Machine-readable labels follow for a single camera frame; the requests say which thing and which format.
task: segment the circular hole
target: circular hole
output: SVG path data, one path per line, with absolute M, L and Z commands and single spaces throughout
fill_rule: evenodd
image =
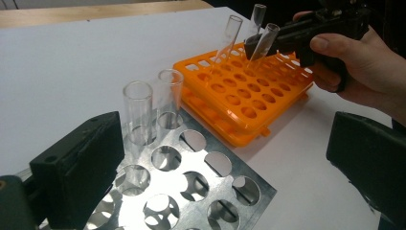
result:
M 185 130 L 179 136 L 180 146 L 188 151 L 201 151 L 206 148 L 206 138 L 195 130 Z
M 204 158 L 204 162 L 220 177 L 227 176 L 232 169 L 230 159 L 221 152 L 210 152 Z
M 54 162 L 56 160 L 57 160 L 56 156 L 48 156 L 47 158 L 45 158 L 46 163 L 52 163 L 52 162 Z
M 129 140 L 137 146 L 147 146 L 155 139 L 154 128 L 148 128 L 144 125 L 134 126 L 132 123 L 128 124 Z
M 273 103 L 276 102 L 276 101 L 275 101 L 275 98 L 272 97 L 272 96 L 269 95 L 269 94 L 262 94 L 262 98 L 263 98 L 266 102 L 271 103 L 271 104 L 273 104 Z
M 210 206 L 207 212 L 209 222 L 214 229 L 218 228 L 219 221 L 225 221 L 228 223 L 229 227 L 227 229 L 238 229 L 239 226 L 239 214 L 236 206 L 231 202 L 221 199 L 214 201 Z
M 164 172 L 176 170 L 182 161 L 182 155 L 173 147 L 162 146 L 153 151 L 151 156 L 152 165 Z
M 243 107 L 241 109 L 241 112 L 248 118 L 252 118 L 252 119 L 257 118 L 257 113 L 255 112 L 255 110 L 253 108 Z
M 221 84 L 212 84 L 212 89 L 217 93 L 224 93 L 226 88 Z
M 214 69 L 212 70 L 212 75 L 217 76 L 217 77 L 221 77 L 221 71 Z
M 276 89 L 276 88 L 271 88 L 272 93 L 274 93 L 276 96 L 278 97 L 283 97 L 283 93 L 281 92 L 281 90 Z
M 137 196 L 149 186 L 149 171 L 139 165 L 130 165 L 122 168 L 115 180 L 117 190 L 126 196 Z
M 204 199 L 209 192 L 209 183 L 206 178 L 198 172 L 185 172 L 188 188 L 180 193 L 183 198 L 189 201 L 199 201 Z
M 283 89 L 284 91 L 290 91 L 290 87 L 287 86 L 287 85 L 284 84 L 284 83 L 280 83 L 280 88 Z
M 231 86 L 231 87 L 236 87 L 237 86 L 236 82 L 231 80 L 231 79 L 225 79 L 225 80 L 223 80 L 223 82 L 224 82 L 224 84 L 226 84 L 228 86 Z
M 238 95 L 239 95 L 240 97 L 242 97 L 242 98 L 246 98 L 246 99 L 251 98 L 250 92 L 248 92 L 248 91 L 245 90 L 245 89 L 239 89 L 239 90 L 237 90 L 237 93 L 238 93 Z
M 179 206 L 168 195 L 156 195 L 144 206 L 144 222 L 153 230 L 172 229 L 179 220 Z
M 287 79 L 286 79 L 286 82 L 287 82 L 288 84 L 290 84 L 290 85 L 297 85 L 297 83 L 296 83 L 293 79 L 290 79 L 290 78 L 287 78 Z
M 254 92 L 260 92 L 260 88 L 256 84 L 249 83 L 248 88 L 251 89 Z
M 268 78 L 270 81 L 277 81 L 277 78 L 272 74 L 267 74 L 265 75 L 266 78 Z
M 221 69 L 227 70 L 227 71 L 232 71 L 233 70 L 233 68 L 230 65 L 227 65 L 227 64 L 221 65 Z
M 291 62 L 296 66 L 301 66 L 301 63 L 297 60 L 291 60 Z
M 210 75 L 208 74 L 198 74 L 197 77 L 202 81 L 209 81 L 211 79 Z
M 242 64 L 241 64 L 240 62 L 236 61 L 236 60 L 233 60 L 231 63 L 232 63 L 235 67 L 238 67 L 238 68 L 241 68 L 241 67 L 242 67 Z
M 284 66 L 281 66 L 281 67 L 280 67 L 280 70 L 281 70 L 282 72 L 284 72 L 284 73 L 286 73 L 286 72 L 288 71 L 288 69 L 287 69 L 286 67 L 284 67 Z
M 84 230 L 97 229 L 107 223 L 114 212 L 114 201 L 111 194 L 107 194 L 87 220 Z
M 282 56 L 283 58 L 285 58 L 285 59 L 290 59 L 289 56 L 286 56 L 286 55 L 283 55 L 283 54 L 281 54 L 281 56 Z
M 239 176 L 233 181 L 233 191 L 237 200 L 246 206 L 252 206 L 258 203 L 260 192 L 257 183 L 252 179 Z
M 257 83 L 262 85 L 262 86 L 269 86 L 268 81 L 264 80 L 264 79 L 257 79 Z
M 252 72 L 251 70 L 244 70 L 244 73 L 245 73 L 246 75 L 250 76 L 250 77 L 254 77 L 254 76 L 255 76 L 255 73 Z
M 239 99 L 239 97 L 234 96 L 234 95 L 227 95 L 226 100 L 227 100 L 227 102 L 229 104 L 233 104 L 233 105 L 240 105 L 241 104 L 241 100 Z
M 265 103 L 258 101 L 258 100 L 254 100 L 253 101 L 253 106 L 259 110 L 266 110 L 266 105 Z
M 305 68 L 304 70 L 309 74 L 313 74 L 313 71 L 311 71 L 311 69 L 309 69 L 309 68 Z
M 177 129 L 183 124 L 183 119 L 179 114 L 164 112 L 158 118 L 158 125 L 165 129 Z
M 234 78 L 237 79 L 238 81 L 247 81 L 247 79 L 241 74 L 235 74 Z

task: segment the finger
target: finger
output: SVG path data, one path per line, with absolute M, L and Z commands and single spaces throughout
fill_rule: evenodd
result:
M 300 11 L 295 13 L 295 15 L 293 15 L 293 21 L 298 21 L 299 18 L 301 18 L 301 16 L 310 13 L 311 11 Z
M 341 82 L 340 75 L 328 69 L 320 61 L 316 61 L 316 63 L 312 67 L 312 70 L 313 73 L 318 76 L 318 79 L 323 80 L 331 87 L 337 87 Z
M 310 40 L 310 48 L 319 54 L 340 58 L 347 66 L 371 65 L 379 57 L 371 46 L 340 34 L 318 34 Z

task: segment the test tube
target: test tube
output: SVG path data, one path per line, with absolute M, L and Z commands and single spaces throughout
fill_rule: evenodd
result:
M 259 43 L 248 62 L 248 68 L 256 70 L 260 66 L 261 61 L 264 57 L 266 57 L 269 49 L 272 47 L 279 30 L 280 27 L 273 23 L 268 23 L 266 25 L 266 28 L 260 37 Z
M 179 116 L 181 106 L 183 75 L 177 70 L 166 69 L 158 75 L 157 124 L 166 129 L 182 125 Z
M 152 88 L 148 83 L 133 81 L 123 89 L 128 138 L 137 146 L 152 142 Z
M 217 54 L 214 59 L 215 67 L 218 63 L 224 58 L 226 61 L 230 56 L 231 51 L 233 50 L 234 44 L 236 43 L 237 35 L 239 29 L 241 28 L 242 19 L 235 15 L 230 15 L 227 22 L 226 30 L 224 31 L 223 38 L 221 40 L 221 46 L 217 50 Z
M 262 4 L 254 5 L 253 13 L 251 14 L 251 21 L 248 27 L 247 35 L 245 40 L 253 35 L 257 35 L 260 30 L 260 25 L 262 24 L 263 17 L 266 13 L 266 6 Z

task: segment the white surface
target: white surface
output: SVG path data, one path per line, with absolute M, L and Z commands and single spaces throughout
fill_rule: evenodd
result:
M 124 114 L 126 83 L 153 81 L 174 62 L 217 49 L 230 14 L 221 8 L 0 30 L 0 174 L 28 168 L 93 116 Z M 335 111 L 385 125 L 390 118 L 316 86 L 308 95 L 271 125 L 268 138 L 233 149 L 278 190 L 255 229 L 377 229 L 379 214 L 329 164 L 326 149 Z

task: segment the plastic tube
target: plastic tube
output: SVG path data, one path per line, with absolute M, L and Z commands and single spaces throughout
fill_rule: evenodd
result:
M 266 13 L 266 6 L 262 4 L 254 5 L 253 13 L 251 14 L 251 21 L 248 27 L 247 35 L 245 40 L 253 35 L 257 35 L 262 25 L 263 17 Z
M 254 53 L 251 55 L 250 61 L 248 62 L 248 68 L 255 70 L 260 66 L 260 62 L 264 57 L 266 57 L 266 54 L 272 47 L 279 30 L 280 27 L 273 23 L 268 23 L 266 25 L 266 28 L 260 37 L 259 43 Z
M 158 97 L 156 121 L 160 127 L 175 129 L 182 125 L 182 118 L 179 116 L 182 86 L 183 75 L 179 71 L 166 69 L 159 73 L 155 93 Z
M 152 142 L 152 88 L 133 81 L 123 89 L 129 140 L 137 146 Z
M 231 51 L 233 50 L 234 44 L 238 36 L 239 29 L 241 28 L 242 19 L 235 15 L 230 15 L 227 22 L 226 30 L 224 31 L 224 36 L 221 41 L 221 46 L 217 50 L 217 54 L 214 59 L 215 67 L 218 63 L 223 60 L 227 61 Z

